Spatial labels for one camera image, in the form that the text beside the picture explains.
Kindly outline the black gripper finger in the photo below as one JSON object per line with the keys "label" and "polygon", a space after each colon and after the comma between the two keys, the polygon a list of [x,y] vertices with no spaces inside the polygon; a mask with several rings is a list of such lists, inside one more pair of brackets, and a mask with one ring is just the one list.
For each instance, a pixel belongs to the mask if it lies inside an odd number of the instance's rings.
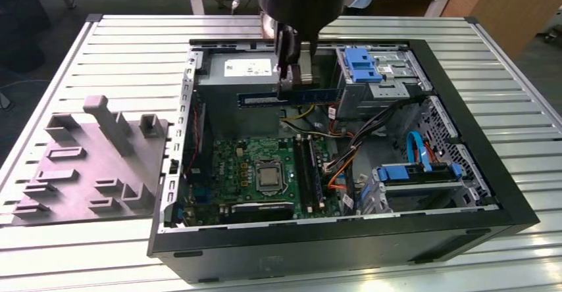
{"label": "black gripper finger", "polygon": [[276,28],[275,52],[277,57],[277,92],[289,92],[301,84],[299,57],[301,39],[293,28]]}
{"label": "black gripper finger", "polygon": [[312,85],[312,45],[310,42],[300,43],[299,60],[296,64],[295,78],[299,85]]}

